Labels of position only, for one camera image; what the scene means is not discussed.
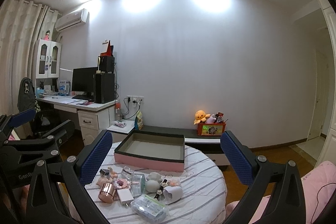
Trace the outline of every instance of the air conditioner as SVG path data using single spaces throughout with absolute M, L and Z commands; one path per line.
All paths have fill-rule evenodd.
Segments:
M 75 26 L 85 24 L 89 16 L 89 11 L 87 9 L 73 11 L 56 21 L 55 28 L 56 31 L 62 32 L 66 29 L 70 29 Z

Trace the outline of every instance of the black speaker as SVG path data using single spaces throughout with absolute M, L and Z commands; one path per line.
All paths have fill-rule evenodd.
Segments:
M 104 104 L 115 99 L 115 86 L 113 73 L 97 73 L 93 76 L 93 100 Z
M 113 56 L 99 56 L 98 57 L 98 70 L 101 72 L 114 73 L 114 57 Z

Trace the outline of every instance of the keyboard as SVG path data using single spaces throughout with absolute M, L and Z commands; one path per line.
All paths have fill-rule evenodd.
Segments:
M 76 95 L 76 96 L 72 97 L 72 99 L 88 100 L 88 101 L 93 100 L 92 97 L 87 97 L 86 95 Z

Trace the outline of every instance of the curtain rod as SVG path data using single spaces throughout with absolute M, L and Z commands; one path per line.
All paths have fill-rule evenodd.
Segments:
M 25 1 L 24 1 L 24 3 L 29 3 L 29 1 L 25 0 Z M 35 3 L 33 3 L 33 6 L 36 6 L 36 7 L 37 7 L 38 5 L 37 5 L 37 4 L 35 4 Z M 55 12 L 55 11 L 54 11 L 54 10 L 50 10 L 50 12 L 52 12 L 52 13 L 53 13 L 53 12 Z

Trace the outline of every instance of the rose gold jar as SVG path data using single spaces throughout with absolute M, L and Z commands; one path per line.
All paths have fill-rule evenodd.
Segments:
M 105 203 L 112 203 L 114 201 L 114 194 L 116 190 L 114 185 L 110 182 L 106 182 L 100 188 L 98 198 Z

